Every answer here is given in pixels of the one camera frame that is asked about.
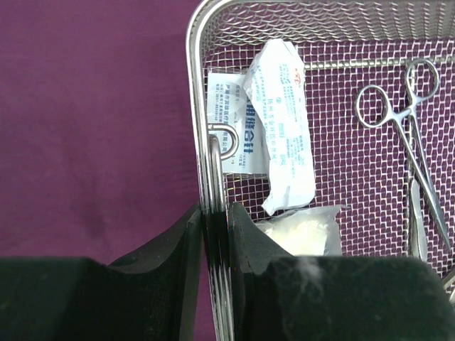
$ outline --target forceps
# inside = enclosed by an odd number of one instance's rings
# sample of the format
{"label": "forceps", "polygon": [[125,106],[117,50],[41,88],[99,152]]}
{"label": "forceps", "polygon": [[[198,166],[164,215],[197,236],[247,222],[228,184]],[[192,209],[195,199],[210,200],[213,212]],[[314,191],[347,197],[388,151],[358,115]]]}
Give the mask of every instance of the forceps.
{"label": "forceps", "polygon": [[[418,96],[415,92],[412,91],[412,86],[410,84],[410,75],[411,71],[415,70],[418,64],[425,64],[428,66],[430,72],[433,74],[433,89],[427,96]],[[398,133],[400,134],[400,138],[403,140],[403,143],[406,148],[407,157],[411,160],[412,167],[414,168],[415,174],[417,175],[417,179],[419,180],[421,186],[423,187],[424,194],[427,197],[429,209],[432,213],[433,219],[436,222],[437,228],[439,230],[440,235],[442,236],[445,244],[451,249],[449,234],[447,232],[447,225],[444,219],[444,213],[442,212],[441,205],[439,204],[439,198],[437,197],[436,190],[434,189],[432,177],[429,173],[429,168],[427,164],[427,158],[425,156],[425,150],[422,143],[422,133],[419,130],[419,126],[417,123],[417,105],[421,102],[427,101],[431,97],[434,96],[436,91],[439,88],[439,74],[436,70],[436,67],[432,62],[427,59],[419,58],[414,59],[407,67],[405,73],[405,87],[406,87],[406,94],[409,100],[409,104],[405,107],[401,112],[394,112],[392,108],[392,104],[390,103],[389,97],[385,93],[384,89],[378,87],[377,85],[368,85],[364,87],[357,95],[355,99],[355,113],[357,115],[358,120],[360,123],[366,128],[378,128],[383,124],[386,124],[389,121],[392,121],[395,124]],[[382,118],[375,122],[375,123],[368,123],[363,115],[360,113],[360,99],[363,94],[368,90],[375,90],[380,93],[382,97],[383,103],[383,110],[382,110]],[[411,148],[409,141],[406,138],[405,129],[403,127],[403,119],[409,118],[412,123],[412,131],[414,135],[417,137],[417,148],[419,149],[419,154],[423,166],[423,170],[419,167],[417,163],[417,158],[414,154],[414,151]]]}

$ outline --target metal mesh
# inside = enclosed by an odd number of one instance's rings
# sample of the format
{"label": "metal mesh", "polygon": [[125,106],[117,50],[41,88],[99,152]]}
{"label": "metal mesh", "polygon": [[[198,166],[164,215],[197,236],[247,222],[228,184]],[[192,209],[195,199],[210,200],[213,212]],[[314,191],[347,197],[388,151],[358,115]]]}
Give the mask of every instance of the metal mesh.
{"label": "metal mesh", "polygon": [[[306,101],[316,173],[311,206],[348,205],[338,216],[349,256],[408,255],[410,167],[392,124],[363,128],[353,111],[358,91],[381,86],[395,110],[405,103],[407,61],[429,58],[441,86],[417,108],[434,185],[455,244],[455,8],[452,3],[350,1],[229,6],[211,18],[202,40],[203,67],[246,72],[270,38],[290,40],[306,63]],[[417,78],[424,87],[429,79]],[[363,107],[377,114],[377,98]],[[254,221],[269,184],[260,175],[226,175],[228,202],[242,202]],[[429,263],[440,276],[453,264],[422,198]]]}

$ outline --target white paper package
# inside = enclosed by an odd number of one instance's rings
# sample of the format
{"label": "white paper package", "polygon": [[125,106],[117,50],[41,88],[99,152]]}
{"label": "white paper package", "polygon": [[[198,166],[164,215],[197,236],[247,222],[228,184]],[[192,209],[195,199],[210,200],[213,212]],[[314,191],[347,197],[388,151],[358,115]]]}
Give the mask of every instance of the white paper package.
{"label": "white paper package", "polygon": [[308,205],[316,192],[304,80],[295,47],[273,39],[255,56],[243,84],[265,130],[270,195],[262,207],[269,215]]}
{"label": "white paper package", "polygon": [[[264,127],[243,90],[245,75],[210,72],[208,74],[208,123],[232,126],[240,139],[239,149],[223,161],[223,173],[267,174],[268,154]],[[228,133],[211,131],[220,141],[221,152],[232,144]]]}

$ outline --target purple fabric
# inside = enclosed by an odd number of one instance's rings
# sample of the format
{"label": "purple fabric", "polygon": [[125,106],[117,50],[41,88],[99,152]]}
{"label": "purple fabric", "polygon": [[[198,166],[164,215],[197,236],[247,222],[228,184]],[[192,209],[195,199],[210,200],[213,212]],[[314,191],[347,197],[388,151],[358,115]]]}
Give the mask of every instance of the purple fabric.
{"label": "purple fabric", "polygon": [[[198,201],[198,0],[0,4],[0,252],[110,262]],[[214,340],[206,267],[196,340]]]}

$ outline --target purple surface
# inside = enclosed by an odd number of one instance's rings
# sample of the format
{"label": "purple surface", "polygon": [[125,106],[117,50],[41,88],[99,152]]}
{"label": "purple surface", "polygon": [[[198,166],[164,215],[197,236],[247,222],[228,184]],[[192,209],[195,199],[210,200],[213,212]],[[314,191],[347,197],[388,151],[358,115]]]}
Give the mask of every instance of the purple surface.
{"label": "purple surface", "polygon": [[[0,4],[0,252],[110,262],[198,201],[190,1]],[[196,340],[214,340],[206,269]]]}

